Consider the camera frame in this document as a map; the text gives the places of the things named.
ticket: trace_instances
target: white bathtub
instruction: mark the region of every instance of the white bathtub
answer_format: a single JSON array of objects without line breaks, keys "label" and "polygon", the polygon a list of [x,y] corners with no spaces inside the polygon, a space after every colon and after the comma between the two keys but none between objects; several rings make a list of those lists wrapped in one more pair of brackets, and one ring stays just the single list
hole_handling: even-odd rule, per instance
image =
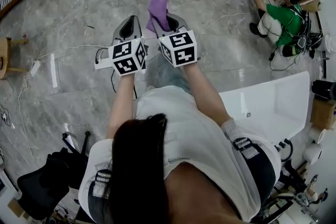
[{"label": "white bathtub", "polygon": [[304,128],[309,88],[309,73],[305,71],[219,95],[231,117],[254,121],[271,142],[278,144]]}]

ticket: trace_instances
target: person in green shirt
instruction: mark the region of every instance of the person in green shirt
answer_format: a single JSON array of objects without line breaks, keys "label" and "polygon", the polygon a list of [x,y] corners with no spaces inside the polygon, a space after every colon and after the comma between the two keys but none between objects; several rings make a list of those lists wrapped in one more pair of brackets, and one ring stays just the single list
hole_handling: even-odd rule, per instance
[{"label": "person in green shirt", "polygon": [[261,37],[268,36],[276,46],[291,44],[292,38],[301,29],[300,0],[283,0],[287,7],[265,4],[263,0],[255,1],[258,9],[265,13],[259,24],[250,23],[251,32]]}]

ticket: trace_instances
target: black trash bin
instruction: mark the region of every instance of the black trash bin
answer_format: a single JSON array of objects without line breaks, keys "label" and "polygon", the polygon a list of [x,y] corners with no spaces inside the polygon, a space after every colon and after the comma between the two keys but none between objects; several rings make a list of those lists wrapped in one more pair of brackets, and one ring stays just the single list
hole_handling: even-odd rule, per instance
[{"label": "black trash bin", "polygon": [[336,101],[336,82],[316,80],[313,82],[311,90],[325,100]]}]

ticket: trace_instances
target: wooden stool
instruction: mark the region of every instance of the wooden stool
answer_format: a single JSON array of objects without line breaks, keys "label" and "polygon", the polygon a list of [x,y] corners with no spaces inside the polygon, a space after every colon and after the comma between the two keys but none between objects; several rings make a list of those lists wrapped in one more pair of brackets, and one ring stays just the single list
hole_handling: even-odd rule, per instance
[{"label": "wooden stool", "polygon": [[28,39],[13,40],[11,38],[0,38],[0,79],[4,79],[7,71],[28,72],[27,69],[11,67],[10,46],[13,44],[25,44]]}]

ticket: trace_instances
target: white pants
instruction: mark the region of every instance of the white pants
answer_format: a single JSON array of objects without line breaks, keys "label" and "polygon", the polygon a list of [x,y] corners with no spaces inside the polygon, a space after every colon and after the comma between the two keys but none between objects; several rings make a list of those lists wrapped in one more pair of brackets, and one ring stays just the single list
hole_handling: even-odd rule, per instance
[{"label": "white pants", "polygon": [[265,13],[258,24],[258,30],[262,35],[268,35],[269,39],[275,44],[282,34],[282,25],[281,22]]}]

